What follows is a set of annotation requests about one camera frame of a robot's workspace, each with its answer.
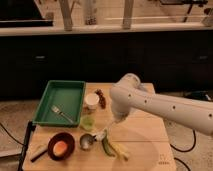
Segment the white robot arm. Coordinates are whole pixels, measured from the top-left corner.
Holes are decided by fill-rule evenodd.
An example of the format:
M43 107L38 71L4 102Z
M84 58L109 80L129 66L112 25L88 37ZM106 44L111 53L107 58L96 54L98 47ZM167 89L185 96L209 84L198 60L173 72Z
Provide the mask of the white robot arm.
M116 122L125 120L135 108L213 137L212 102L149 93L133 73L114 83L109 96Z

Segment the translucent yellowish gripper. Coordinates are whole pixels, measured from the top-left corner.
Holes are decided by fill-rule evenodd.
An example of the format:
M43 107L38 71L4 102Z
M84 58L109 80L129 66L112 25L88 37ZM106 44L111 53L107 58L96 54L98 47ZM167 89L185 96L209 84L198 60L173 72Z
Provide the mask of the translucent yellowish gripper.
M113 118L107 125L106 127L104 128L104 133L105 133L105 136L107 136L107 134L109 133L109 130L112 126L116 125L116 124L119 124L121 122L123 122L124 119L116 119L116 118Z

